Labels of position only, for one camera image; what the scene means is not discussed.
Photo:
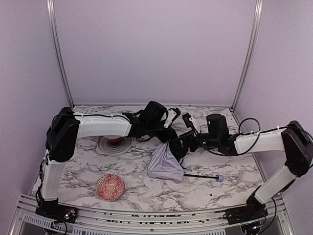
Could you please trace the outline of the lilac folding umbrella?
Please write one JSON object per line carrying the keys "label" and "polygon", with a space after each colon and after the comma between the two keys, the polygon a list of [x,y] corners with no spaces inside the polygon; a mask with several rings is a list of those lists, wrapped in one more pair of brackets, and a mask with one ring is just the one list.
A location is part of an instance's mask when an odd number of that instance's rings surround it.
{"label": "lilac folding umbrella", "polygon": [[175,183],[182,182],[185,177],[214,179],[217,182],[224,180],[222,175],[208,176],[186,173],[184,167],[186,155],[186,150],[181,145],[174,143],[173,140],[161,143],[151,157],[147,173],[152,178],[171,180]]}

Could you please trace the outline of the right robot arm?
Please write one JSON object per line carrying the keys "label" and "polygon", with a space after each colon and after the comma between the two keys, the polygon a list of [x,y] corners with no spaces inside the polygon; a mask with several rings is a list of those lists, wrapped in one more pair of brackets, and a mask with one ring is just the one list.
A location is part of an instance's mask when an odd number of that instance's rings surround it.
{"label": "right robot arm", "polygon": [[313,166],[313,137],[297,120],[272,129],[231,134],[226,117],[210,114],[206,117],[208,131],[196,128],[189,114],[183,121],[190,130],[170,141],[174,156],[184,157],[198,148],[221,157],[239,157],[253,154],[256,157],[280,157],[274,161],[273,171],[267,180],[246,200],[246,207],[256,212],[271,198],[288,189],[296,179],[305,175]]}

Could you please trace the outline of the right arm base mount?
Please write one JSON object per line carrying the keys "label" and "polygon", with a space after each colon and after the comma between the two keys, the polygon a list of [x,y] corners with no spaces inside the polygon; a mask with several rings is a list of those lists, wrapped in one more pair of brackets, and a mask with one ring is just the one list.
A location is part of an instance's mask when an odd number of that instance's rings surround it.
{"label": "right arm base mount", "polygon": [[268,211],[265,206],[262,206],[256,211],[249,206],[241,206],[227,209],[224,212],[223,219],[226,219],[229,225],[232,225],[248,222],[259,218],[266,218],[267,216]]}

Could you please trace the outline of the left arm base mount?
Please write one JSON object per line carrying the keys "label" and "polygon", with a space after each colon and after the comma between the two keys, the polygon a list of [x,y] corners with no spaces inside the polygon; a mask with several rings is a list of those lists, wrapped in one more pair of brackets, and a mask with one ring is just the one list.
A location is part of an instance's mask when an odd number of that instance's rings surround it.
{"label": "left arm base mount", "polygon": [[46,213],[43,209],[37,207],[35,210],[37,215],[41,215],[47,218],[55,220],[63,220],[67,223],[75,223],[78,209],[74,207],[69,207],[65,205],[58,205],[53,212]]}

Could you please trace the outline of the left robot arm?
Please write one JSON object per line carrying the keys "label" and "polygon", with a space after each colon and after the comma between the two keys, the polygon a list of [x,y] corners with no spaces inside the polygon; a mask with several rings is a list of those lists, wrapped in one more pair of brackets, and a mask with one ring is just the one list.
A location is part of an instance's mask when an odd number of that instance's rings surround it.
{"label": "left robot arm", "polygon": [[45,158],[40,165],[41,184],[36,192],[38,207],[46,213],[58,208],[58,188],[63,168],[73,155],[78,139],[104,137],[109,141],[149,136],[167,142],[175,131],[172,123],[178,108],[167,109],[156,101],[136,113],[117,115],[83,114],[64,107],[46,133]]}

